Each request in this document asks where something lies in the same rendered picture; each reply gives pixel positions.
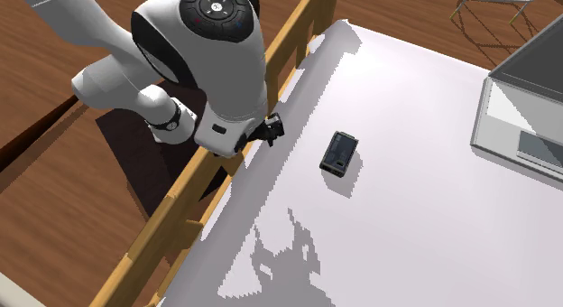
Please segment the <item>black rectangular phone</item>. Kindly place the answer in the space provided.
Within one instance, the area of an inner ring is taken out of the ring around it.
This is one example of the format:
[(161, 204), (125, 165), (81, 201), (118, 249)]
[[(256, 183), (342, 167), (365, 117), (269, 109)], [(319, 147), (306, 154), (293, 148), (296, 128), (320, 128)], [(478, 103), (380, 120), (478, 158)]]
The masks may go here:
[(338, 178), (344, 177), (357, 145), (358, 140), (355, 137), (336, 131), (324, 152), (319, 168)]

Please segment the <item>dark brown robot stand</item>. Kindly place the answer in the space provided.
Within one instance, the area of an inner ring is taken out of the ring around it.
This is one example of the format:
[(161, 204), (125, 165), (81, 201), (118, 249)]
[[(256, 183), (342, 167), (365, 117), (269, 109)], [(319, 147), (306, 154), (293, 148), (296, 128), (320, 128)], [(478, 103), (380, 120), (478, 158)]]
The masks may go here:
[(198, 150), (193, 139), (181, 144), (158, 144), (135, 112), (113, 109), (97, 126), (122, 168), (142, 213), (150, 217)]

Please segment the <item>grey open laptop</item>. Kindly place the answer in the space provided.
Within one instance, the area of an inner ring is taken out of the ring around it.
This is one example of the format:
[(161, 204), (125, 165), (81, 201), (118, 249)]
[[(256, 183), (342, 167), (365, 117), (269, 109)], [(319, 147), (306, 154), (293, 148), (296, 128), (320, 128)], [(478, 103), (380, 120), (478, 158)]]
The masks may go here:
[(563, 14), (484, 79), (470, 144), (563, 182)]

